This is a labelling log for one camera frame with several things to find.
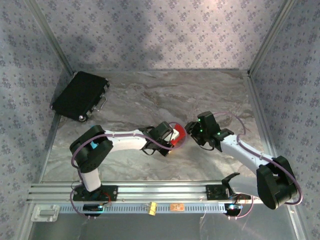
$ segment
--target black case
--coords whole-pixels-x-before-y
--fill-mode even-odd
[[[79,71],[51,108],[59,115],[86,122],[108,88],[105,78]]]

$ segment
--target wall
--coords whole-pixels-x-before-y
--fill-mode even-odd
[[[247,70],[283,0],[38,0],[73,70]]]
[[[279,154],[303,191],[306,226],[320,239],[320,3],[300,1],[254,76]]]
[[[56,85],[69,77],[24,2],[2,0],[0,8],[0,239],[7,240],[39,180]]]

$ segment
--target yellow connector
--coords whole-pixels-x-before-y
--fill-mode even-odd
[[[150,205],[148,205],[148,214],[149,215],[156,215],[157,203],[151,201]]]

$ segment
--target marble floor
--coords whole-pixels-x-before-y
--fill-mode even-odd
[[[95,111],[86,123],[61,118],[42,181],[78,179],[70,164],[69,146],[93,125],[111,131],[132,131],[162,121],[184,126],[205,111],[230,111],[247,127],[248,134],[242,139],[263,150],[240,72],[114,72],[103,77],[110,81],[110,88],[102,111]],[[242,132],[235,118],[220,116],[217,121],[221,128]],[[205,151],[191,138],[167,157],[158,152],[148,156],[142,151],[124,150],[110,153],[99,167],[102,181],[221,180],[233,172],[253,176],[233,157],[218,150]]]

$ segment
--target red object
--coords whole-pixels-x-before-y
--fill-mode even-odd
[[[186,134],[185,134],[185,129],[183,126],[179,125],[179,124],[176,124],[174,126],[174,129],[177,130],[179,132],[179,136],[174,139],[174,140],[171,140],[171,144],[173,146],[175,146],[177,144],[177,142],[179,142],[181,139],[183,139],[184,137],[186,137]]]
[[[111,202],[111,198],[110,198],[109,194],[106,193],[106,192],[103,192],[102,194],[103,194],[103,195],[106,195],[106,196],[108,197],[108,203],[110,203],[110,206],[111,206],[111,205],[112,205],[112,202]]]

